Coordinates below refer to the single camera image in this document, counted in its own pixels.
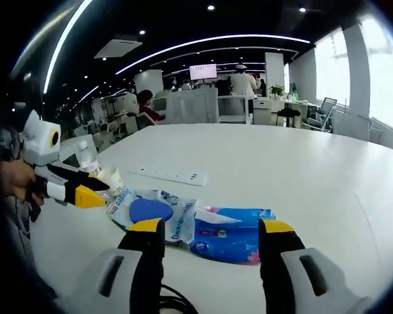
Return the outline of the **person's left hand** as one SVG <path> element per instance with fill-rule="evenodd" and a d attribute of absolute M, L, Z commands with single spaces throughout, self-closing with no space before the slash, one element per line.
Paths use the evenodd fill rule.
<path fill-rule="evenodd" d="M 4 197 L 26 200 L 28 186 L 35 182 L 32 167 L 22 159 L 0 162 L 0 180 Z"/>

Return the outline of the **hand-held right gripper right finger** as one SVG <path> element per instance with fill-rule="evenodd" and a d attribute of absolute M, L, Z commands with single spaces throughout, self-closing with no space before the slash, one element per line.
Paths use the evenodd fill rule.
<path fill-rule="evenodd" d="M 258 238 L 267 313 L 364 312 L 364 299 L 348 288 L 343 270 L 306 248 L 292 226 L 260 219 Z"/>

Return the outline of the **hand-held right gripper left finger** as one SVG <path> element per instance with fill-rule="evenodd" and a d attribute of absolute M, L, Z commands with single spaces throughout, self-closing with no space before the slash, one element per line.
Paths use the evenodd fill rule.
<path fill-rule="evenodd" d="M 164 232 L 161 218 L 137 222 L 118 248 L 93 259 L 73 291 L 73 312 L 158 313 Z"/>

